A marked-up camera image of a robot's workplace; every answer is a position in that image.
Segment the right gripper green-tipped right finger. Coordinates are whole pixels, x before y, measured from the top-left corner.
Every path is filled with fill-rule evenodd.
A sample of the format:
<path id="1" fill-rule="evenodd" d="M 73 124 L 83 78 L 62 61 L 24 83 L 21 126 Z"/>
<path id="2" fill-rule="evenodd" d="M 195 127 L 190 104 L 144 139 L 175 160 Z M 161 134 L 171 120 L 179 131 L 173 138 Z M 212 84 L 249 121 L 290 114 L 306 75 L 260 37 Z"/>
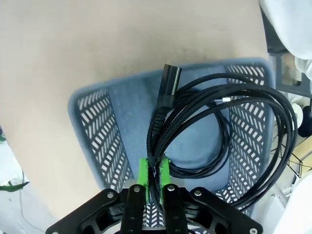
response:
<path id="1" fill-rule="evenodd" d="M 173 184 L 169 160 L 159 165 L 161 201 L 168 234 L 262 234 L 263 227 L 203 187 Z"/>

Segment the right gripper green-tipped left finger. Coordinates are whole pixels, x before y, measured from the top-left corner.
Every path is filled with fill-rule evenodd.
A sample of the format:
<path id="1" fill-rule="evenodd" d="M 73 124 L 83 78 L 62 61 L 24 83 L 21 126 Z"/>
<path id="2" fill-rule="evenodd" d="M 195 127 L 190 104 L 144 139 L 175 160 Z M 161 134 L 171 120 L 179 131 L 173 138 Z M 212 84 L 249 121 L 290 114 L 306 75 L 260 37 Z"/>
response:
<path id="1" fill-rule="evenodd" d="M 121 192 L 105 189 L 53 224 L 47 234 L 140 234 L 146 206 L 148 162 L 139 161 L 136 182 Z"/>

